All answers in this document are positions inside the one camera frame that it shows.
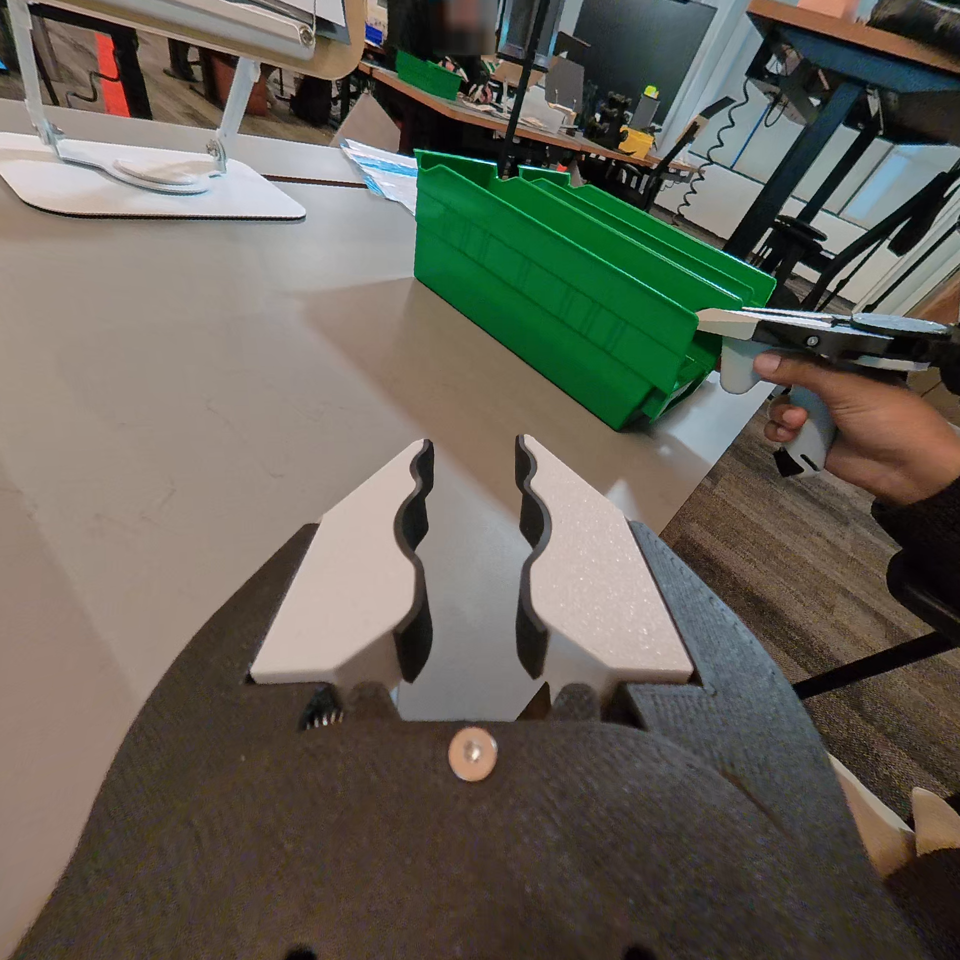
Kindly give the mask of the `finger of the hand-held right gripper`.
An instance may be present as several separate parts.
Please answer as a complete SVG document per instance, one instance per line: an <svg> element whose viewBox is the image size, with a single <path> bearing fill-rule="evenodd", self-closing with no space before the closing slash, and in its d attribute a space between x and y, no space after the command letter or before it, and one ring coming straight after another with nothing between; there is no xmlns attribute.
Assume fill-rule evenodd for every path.
<svg viewBox="0 0 960 960"><path fill-rule="evenodd" d="M785 308L707 308L697 312L698 330L738 341L805 343L834 326L833 313Z"/></svg>

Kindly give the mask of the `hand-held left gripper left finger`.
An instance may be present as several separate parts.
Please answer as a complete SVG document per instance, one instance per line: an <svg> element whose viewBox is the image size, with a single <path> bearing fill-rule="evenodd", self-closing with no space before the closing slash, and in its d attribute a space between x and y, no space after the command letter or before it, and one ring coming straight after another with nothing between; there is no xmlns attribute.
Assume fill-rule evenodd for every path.
<svg viewBox="0 0 960 960"><path fill-rule="evenodd" d="M417 547L434 445L416 440L325 512L250 669L258 685L413 683L433 625Z"/></svg>

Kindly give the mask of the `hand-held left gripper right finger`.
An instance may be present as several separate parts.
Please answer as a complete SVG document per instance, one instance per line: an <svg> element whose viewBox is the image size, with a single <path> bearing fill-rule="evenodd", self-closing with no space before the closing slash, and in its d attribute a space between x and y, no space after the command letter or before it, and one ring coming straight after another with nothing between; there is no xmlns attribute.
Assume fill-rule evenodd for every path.
<svg viewBox="0 0 960 960"><path fill-rule="evenodd" d="M524 560L515 648L553 690L685 686L694 663L622 510L533 436L514 442Z"/></svg>

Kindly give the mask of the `person's right forearm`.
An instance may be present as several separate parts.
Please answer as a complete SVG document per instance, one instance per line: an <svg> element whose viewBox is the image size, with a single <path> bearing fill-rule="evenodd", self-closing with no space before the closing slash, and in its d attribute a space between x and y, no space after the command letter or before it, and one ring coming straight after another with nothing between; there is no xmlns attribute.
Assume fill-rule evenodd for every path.
<svg viewBox="0 0 960 960"><path fill-rule="evenodd" d="M875 500L871 515L902 549L958 563L958 479L930 497L908 505L888 505Z"/></svg>

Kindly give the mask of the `person's right hand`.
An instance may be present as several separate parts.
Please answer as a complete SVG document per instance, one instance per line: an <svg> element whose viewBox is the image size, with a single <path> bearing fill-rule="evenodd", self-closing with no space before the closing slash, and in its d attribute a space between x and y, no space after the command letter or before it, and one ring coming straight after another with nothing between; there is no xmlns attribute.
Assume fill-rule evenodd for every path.
<svg viewBox="0 0 960 960"><path fill-rule="evenodd" d="M810 391L826 406L837 431L825 469L846 483L884 503L907 506L958 479L957 431L906 387L800 354L764 352L752 367L761 380L790 389L770 407L766 438L781 446L796 441L809 415L793 396L798 389Z"/></svg>

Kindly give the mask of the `black stool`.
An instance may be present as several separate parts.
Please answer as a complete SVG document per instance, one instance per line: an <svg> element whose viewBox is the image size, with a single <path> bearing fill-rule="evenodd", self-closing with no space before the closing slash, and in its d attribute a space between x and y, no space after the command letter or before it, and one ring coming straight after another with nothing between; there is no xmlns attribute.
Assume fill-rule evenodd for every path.
<svg viewBox="0 0 960 960"><path fill-rule="evenodd" d="M797 265L822 272L832 258L825 251L827 234L811 223L786 215L778 216L766 238L762 269L793 273Z"/></svg>

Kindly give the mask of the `large black monitor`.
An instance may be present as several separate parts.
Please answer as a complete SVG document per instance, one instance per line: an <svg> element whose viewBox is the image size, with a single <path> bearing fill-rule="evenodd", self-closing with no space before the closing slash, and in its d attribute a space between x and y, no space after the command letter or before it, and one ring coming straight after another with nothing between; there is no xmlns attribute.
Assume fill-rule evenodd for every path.
<svg viewBox="0 0 960 960"><path fill-rule="evenodd" d="M632 107L656 88L663 122L716 14L699 2L584 1L574 30L588 45L584 79L600 98L620 94Z"/></svg>

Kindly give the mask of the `wooden workbench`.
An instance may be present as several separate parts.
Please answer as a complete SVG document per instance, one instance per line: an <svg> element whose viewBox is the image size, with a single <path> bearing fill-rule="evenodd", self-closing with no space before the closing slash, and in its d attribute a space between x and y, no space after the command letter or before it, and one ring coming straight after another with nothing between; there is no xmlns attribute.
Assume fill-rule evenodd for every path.
<svg viewBox="0 0 960 960"><path fill-rule="evenodd" d="M361 60L357 70L376 85L394 91L432 114L457 122L461 126L491 132L496 138L506 138L509 123L500 116L474 109L462 102L451 102L437 97L400 79L396 72L365 60ZM593 156L605 161L627 162L645 170L653 170L661 162L655 156L635 158L622 151L603 147L580 133L552 133L522 123L518 124L514 138L532 141L561 151Z"/></svg>

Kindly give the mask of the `blue white paper sheets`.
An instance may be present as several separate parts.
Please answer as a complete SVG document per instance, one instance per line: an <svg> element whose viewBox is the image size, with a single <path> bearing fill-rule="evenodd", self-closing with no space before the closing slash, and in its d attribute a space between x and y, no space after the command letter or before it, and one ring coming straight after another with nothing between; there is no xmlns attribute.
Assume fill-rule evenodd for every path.
<svg viewBox="0 0 960 960"><path fill-rule="evenodd" d="M358 168L372 193L416 215L419 166L413 156L381 150L353 139L342 141L341 150Z"/></svg>

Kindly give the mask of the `grey cardboard panel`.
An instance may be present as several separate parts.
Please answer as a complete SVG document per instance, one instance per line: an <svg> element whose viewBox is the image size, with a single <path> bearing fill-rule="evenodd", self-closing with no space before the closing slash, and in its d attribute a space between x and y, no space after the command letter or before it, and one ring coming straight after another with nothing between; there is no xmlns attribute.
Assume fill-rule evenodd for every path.
<svg viewBox="0 0 960 960"><path fill-rule="evenodd" d="M346 146L349 140L395 154L400 151L401 129L377 99L367 91L354 102L329 146L340 149Z"/></svg>

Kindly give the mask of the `wooden board document stand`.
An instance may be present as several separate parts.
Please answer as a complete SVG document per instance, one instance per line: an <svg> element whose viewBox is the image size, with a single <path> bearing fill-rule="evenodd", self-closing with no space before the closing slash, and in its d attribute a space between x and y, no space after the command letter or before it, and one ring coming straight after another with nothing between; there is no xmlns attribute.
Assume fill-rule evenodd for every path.
<svg viewBox="0 0 960 960"><path fill-rule="evenodd" d="M203 151L78 140L46 115L28 2L7 2L33 133L2 132L2 181L27 206L92 219L301 222L306 210L230 159L261 67L340 80L359 66L359 1L54 2L109 26L167 35L237 58L219 126Z"/></svg>

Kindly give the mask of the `black frame standing desk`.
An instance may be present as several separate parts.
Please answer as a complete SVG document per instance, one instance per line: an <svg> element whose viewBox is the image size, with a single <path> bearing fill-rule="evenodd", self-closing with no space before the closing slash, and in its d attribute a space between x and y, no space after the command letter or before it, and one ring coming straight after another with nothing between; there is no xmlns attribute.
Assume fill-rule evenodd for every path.
<svg viewBox="0 0 960 960"><path fill-rule="evenodd" d="M802 119L802 129L726 240L747 259L842 126L860 126L857 163L877 139L958 144L950 126L927 124L933 106L958 107L958 3L878 2L876 25L785 2L750 2L761 37L746 72L766 82Z"/></svg>

